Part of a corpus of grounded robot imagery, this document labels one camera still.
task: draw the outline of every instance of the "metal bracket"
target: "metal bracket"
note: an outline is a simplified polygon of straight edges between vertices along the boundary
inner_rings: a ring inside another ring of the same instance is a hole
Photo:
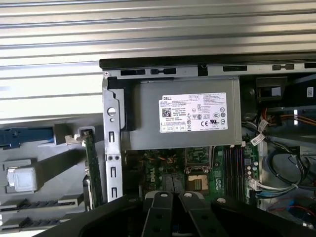
[[[119,101],[115,98],[115,94],[108,90],[108,78],[106,75],[103,78],[102,93],[107,195],[108,202],[111,202],[123,196],[123,180]]]

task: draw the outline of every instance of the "power connector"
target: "power connector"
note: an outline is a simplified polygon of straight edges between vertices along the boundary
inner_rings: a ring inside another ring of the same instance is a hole
[[[258,187],[258,181],[255,179],[250,179],[249,180],[249,187],[253,189],[254,191],[260,191],[260,188]]]

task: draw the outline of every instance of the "blue latch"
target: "blue latch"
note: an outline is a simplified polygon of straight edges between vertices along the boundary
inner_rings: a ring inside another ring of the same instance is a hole
[[[0,147],[17,148],[21,143],[54,140],[52,128],[14,127],[0,130]]]

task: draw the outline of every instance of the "white sticker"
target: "white sticker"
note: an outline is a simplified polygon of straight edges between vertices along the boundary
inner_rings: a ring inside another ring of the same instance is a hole
[[[159,121],[162,133],[226,130],[226,93],[164,95]]]
[[[314,97],[314,87],[307,87],[307,98]]]
[[[260,142],[262,142],[265,139],[265,135],[263,135],[262,133],[260,133],[258,136],[256,136],[255,138],[253,138],[250,142],[252,143],[252,145],[255,147],[257,146]]]
[[[266,126],[268,125],[269,123],[266,121],[266,120],[261,120],[261,122],[259,123],[259,126],[258,126],[258,131],[261,133],[263,132],[263,130],[265,130]]]

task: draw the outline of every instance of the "corrugated metal surface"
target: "corrugated metal surface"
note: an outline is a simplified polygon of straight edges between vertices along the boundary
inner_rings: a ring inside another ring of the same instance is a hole
[[[101,113],[101,58],[314,51],[315,9],[314,0],[1,1],[0,119]]]

